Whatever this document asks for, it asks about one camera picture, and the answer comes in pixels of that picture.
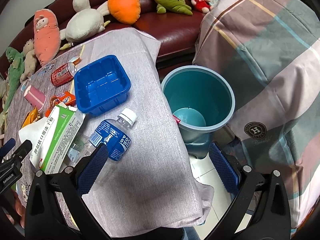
blue bottle label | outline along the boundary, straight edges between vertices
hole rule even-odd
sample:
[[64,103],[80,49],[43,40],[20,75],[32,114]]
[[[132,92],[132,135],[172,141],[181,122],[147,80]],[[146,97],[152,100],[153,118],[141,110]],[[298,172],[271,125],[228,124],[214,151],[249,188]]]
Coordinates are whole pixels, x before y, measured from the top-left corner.
[[120,160],[131,143],[131,139],[124,132],[106,120],[99,124],[89,140],[95,147],[104,143],[108,147],[108,157],[114,161]]

wall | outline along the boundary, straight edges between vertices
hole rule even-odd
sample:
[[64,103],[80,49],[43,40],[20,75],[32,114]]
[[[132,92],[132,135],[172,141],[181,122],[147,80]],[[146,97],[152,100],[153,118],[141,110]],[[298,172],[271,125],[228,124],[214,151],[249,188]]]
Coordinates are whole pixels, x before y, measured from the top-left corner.
[[54,0],[10,0],[0,14],[0,55],[24,28],[25,22]]

bunny face on pink plush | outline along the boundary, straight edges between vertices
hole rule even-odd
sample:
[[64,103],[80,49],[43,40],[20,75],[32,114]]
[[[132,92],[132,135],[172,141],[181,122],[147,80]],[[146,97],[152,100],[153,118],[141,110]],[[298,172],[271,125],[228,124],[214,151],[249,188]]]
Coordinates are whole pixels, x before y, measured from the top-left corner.
[[45,18],[43,15],[40,15],[40,18],[37,18],[36,21],[37,21],[36,23],[37,32],[42,28],[47,27],[49,23],[49,19]]

pocari sweat bottle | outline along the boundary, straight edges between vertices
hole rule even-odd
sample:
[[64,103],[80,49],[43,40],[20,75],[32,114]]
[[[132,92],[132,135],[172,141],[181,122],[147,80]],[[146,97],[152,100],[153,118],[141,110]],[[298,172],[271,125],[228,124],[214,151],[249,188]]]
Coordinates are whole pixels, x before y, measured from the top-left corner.
[[82,157],[91,155],[100,143],[104,143],[108,147],[108,160],[100,171],[92,190],[97,190],[105,179],[108,179],[111,173],[116,169],[116,162],[127,150],[131,143],[130,129],[137,120],[137,115],[125,108],[118,119],[106,119],[100,123],[89,141],[84,145],[83,150],[77,156],[73,166],[75,166]]

red teddy bear outfit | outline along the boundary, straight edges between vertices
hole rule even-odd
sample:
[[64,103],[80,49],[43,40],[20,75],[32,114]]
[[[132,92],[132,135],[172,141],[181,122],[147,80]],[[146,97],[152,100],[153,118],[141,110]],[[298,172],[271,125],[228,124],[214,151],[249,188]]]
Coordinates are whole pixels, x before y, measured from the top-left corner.
[[194,5],[195,9],[199,12],[202,12],[202,8],[208,8],[210,10],[210,5],[207,4],[205,0],[195,0],[196,5]]

